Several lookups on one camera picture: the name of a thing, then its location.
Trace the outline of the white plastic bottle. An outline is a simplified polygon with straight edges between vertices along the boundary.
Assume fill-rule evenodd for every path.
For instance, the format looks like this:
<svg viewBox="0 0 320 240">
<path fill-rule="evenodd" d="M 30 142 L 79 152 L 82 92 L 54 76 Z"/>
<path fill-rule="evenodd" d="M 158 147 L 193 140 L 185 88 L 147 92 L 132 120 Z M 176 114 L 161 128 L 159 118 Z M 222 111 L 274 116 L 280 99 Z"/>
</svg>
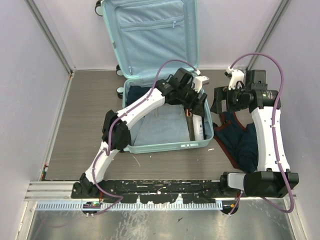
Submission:
<svg viewBox="0 0 320 240">
<path fill-rule="evenodd" d="M 193 130 L 194 130 L 194 138 L 196 141 L 204 140 L 204 129 L 203 129 L 203 120 L 199 115 L 193 115 Z"/>
</svg>

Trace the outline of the amber bottle with gold cap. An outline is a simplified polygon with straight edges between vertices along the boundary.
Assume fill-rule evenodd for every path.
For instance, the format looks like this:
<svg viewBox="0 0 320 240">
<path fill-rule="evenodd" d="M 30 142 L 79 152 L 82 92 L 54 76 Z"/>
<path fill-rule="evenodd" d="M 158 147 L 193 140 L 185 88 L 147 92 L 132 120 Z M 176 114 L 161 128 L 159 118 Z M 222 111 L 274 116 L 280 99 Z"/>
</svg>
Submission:
<svg viewBox="0 0 320 240">
<path fill-rule="evenodd" d="M 194 141 L 195 140 L 195 132 L 194 132 L 194 124 L 193 124 L 193 114 L 190 112 L 189 109 L 185 110 L 185 119 L 187 122 L 189 139 L 190 139 L 190 141 Z"/>
</svg>

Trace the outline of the light blue jeans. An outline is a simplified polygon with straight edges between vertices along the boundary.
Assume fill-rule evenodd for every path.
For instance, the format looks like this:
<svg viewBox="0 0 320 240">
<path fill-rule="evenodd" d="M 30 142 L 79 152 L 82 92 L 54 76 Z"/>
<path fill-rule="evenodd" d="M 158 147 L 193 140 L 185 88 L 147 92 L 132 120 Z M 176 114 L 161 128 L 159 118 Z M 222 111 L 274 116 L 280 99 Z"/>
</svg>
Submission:
<svg viewBox="0 0 320 240">
<path fill-rule="evenodd" d="M 182 105 L 165 104 L 152 110 L 131 128 L 130 133 L 134 147 L 190 141 Z"/>
</svg>

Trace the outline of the navy blue sweater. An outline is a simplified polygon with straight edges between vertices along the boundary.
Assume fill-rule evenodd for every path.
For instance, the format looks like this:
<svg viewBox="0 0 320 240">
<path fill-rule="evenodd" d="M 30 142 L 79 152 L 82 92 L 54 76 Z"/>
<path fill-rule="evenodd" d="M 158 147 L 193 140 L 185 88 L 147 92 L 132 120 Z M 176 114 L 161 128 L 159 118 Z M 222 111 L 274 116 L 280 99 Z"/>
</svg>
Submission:
<svg viewBox="0 0 320 240">
<path fill-rule="evenodd" d="M 150 87 L 141 87 L 141 86 L 130 86 L 129 91 L 127 93 L 126 105 L 129 106 L 143 95 L 145 95 L 150 90 Z"/>
</svg>

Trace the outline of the mint green suitcase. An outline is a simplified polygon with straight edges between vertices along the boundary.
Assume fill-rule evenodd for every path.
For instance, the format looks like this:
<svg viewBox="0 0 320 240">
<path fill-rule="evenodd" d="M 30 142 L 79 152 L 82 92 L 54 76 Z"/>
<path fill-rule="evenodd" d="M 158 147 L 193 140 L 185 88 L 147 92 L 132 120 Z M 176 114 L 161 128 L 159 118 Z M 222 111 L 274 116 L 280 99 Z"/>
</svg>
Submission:
<svg viewBox="0 0 320 240">
<path fill-rule="evenodd" d="M 122 109 L 130 86 L 151 87 L 179 68 L 198 71 L 197 3 L 194 0 L 99 0 L 95 12 L 102 16 L 118 64 L 125 77 Z M 203 148 L 211 138 L 166 144 L 133 146 L 122 151 L 139 153 Z"/>
</svg>

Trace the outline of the black garment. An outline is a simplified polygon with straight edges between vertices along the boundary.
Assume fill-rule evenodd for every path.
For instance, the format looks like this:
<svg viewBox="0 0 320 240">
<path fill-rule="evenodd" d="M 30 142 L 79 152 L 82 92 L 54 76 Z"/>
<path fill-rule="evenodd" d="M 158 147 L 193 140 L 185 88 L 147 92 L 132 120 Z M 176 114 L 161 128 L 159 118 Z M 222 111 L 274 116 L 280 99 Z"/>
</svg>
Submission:
<svg viewBox="0 0 320 240">
<path fill-rule="evenodd" d="M 204 109 L 204 117 L 202 117 L 202 125 L 203 125 L 203 139 L 208 140 L 211 138 L 212 130 L 211 130 L 212 122 L 208 119 L 208 113 L 206 108 Z"/>
</svg>

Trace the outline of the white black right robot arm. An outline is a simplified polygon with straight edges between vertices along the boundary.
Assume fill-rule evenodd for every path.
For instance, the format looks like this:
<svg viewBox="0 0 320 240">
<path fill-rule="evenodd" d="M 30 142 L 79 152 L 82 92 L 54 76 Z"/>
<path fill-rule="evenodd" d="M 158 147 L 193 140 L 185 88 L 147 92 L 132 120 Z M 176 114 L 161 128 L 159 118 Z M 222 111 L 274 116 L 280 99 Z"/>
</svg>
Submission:
<svg viewBox="0 0 320 240">
<path fill-rule="evenodd" d="M 265 70 L 243 72 L 228 67 L 224 74 L 229 78 L 229 84 L 214 89 L 210 110 L 222 115 L 222 102 L 232 114 L 249 110 L 256 131 L 257 169 L 254 172 L 224 172 L 220 177 L 220 193 L 225 197 L 231 197 L 237 190 L 249 197 L 292 196 L 299 175 L 291 171 L 283 147 L 281 90 L 268 88 Z"/>
</svg>

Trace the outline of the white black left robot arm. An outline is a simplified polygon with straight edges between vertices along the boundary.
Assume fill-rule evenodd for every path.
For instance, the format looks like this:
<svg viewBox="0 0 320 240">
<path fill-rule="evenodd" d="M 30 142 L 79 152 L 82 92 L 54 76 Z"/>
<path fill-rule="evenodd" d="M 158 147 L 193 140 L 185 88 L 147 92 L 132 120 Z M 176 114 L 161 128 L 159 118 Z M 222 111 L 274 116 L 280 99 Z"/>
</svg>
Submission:
<svg viewBox="0 0 320 240">
<path fill-rule="evenodd" d="M 109 194 L 99 185 L 107 168 L 117 153 L 131 143 L 131 128 L 156 108 L 164 104 L 178 104 L 192 114 L 204 117 L 207 94 L 200 92 L 208 82 L 208 77 L 201 75 L 200 71 L 191 73 L 181 67 L 167 79 L 156 78 L 150 90 L 131 105 L 117 112 L 108 111 L 98 153 L 79 181 L 73 184 L 72 193 L 79 198 L 97 198 Z"/>
</svg>

